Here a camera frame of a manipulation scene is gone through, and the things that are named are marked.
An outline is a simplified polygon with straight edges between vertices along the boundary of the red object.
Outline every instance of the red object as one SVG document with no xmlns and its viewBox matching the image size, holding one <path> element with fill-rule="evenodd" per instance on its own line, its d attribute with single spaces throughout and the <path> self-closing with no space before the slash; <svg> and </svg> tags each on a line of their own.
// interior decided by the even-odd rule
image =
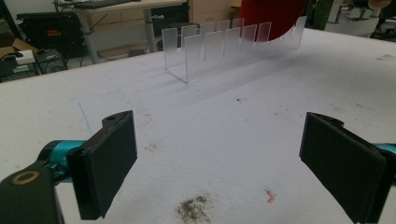
<svg viewBox="0 0 396 224">
<path fill-rule="evenodd" d="M 269 39 L 285 34 L 302 15 L 307 0 L 242 0 L 241 18 L 245 25 L 270 21 Z"/>
<path fill-rule="evenodd" d="M 47 35 L 48 36 L 61 35 L 61 32 L 59 32 L 58 30 L 48 30 Z"/>
</svg>

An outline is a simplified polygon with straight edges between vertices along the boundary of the chair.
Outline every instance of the chair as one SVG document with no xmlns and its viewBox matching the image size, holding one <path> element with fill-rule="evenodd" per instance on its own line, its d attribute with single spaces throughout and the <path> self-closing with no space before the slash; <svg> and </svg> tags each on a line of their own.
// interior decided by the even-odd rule
<svg viewBox="0 0 396 224">
<path fill-rule="evenodd" d="M 371 38 L 381 40 L 396 39 L 396 26 L 392 29 L 387 29 L 385 32 L 381 31 L 381 27 L 384 25 L 385 21 L 393 17 L 396 17 L 395 0 L 393 0 L 389 6 L 381 9 L 379 13 L 378 25 L 376 26 L 375 32 L 371 35 Z"/>
</svg>

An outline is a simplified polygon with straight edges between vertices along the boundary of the white table surface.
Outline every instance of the white table surface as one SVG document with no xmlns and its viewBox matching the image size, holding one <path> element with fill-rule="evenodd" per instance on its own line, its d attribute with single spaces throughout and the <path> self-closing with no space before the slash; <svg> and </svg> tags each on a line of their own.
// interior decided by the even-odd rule
<svg viewBox="0 0 396 224">
<path fill-rule="evenodd" d="M 0 178 L 132 109 L 138 159 L 94 223 L 184 223 L 177 208 L 199 195 L 210 223 L 352 223 L 299 158 L 305 113 L 396 142 L 395 60 L 394 43 L 305 30 L 297 51 L 190 85 L 164 71 L 161 52 L 1 83 Z M 91 223 L 71 184 L 57 190 L 66 223 Z M 395 211 L 392 189 L 379 223 Z"/>
</svg>

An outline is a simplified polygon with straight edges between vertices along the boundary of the table leg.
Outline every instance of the table leg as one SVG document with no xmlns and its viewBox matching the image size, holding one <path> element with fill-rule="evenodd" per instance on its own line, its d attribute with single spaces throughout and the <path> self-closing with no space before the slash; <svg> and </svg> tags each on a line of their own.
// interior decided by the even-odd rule
<svg viewBox="0 0 396 224">
<path fill-rule="evenodd" d="M 152 24 L 151 10 L 145 9 L 144 13 L 146 20 L 146 36 L 148 39 L 149 52 L 152 53 L 157 51 L 157 48 L 155 47 L 154 28 Z"/>
<path fill-rule="evenodd" d="M 87 45 L 88 52 L 90 53 L 92 63 L 99 63 L 99 57 L 96 52 L 97 50 L 91 41 L 92 33 L 90 25 L 88 24 L 87 16 L 82 12 L 76 12 L 76 14 L 78 15 L 79 22 L 81 23 L 81 30 L 84 34 L 85 43 Z"/>
<path fill-rule="evenodd" d="M 32 63 L 32 66 L 33 66 L 33 70 L 35 70 L 35 75 L 39 76 L 40 73 L 38 72 L 37 67 L 41 70 L 40 64 L 34 62 L 34 63 Z"/>
</svg>

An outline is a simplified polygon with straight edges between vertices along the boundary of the acrylic divider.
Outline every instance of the acrylic divider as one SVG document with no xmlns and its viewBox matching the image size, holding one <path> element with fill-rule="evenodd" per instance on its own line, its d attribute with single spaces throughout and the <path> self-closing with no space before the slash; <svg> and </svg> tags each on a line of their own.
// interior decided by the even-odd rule
<svg viewBox="0 0 396 224">
<path fill-rule="evenodd" d="M 188 83 L 283 55 L 300 47 L 305 20 L 272 41 L 271 22 L 244 26 L 243 19 L 163 30 L 166 70 Z"/>
</svg>

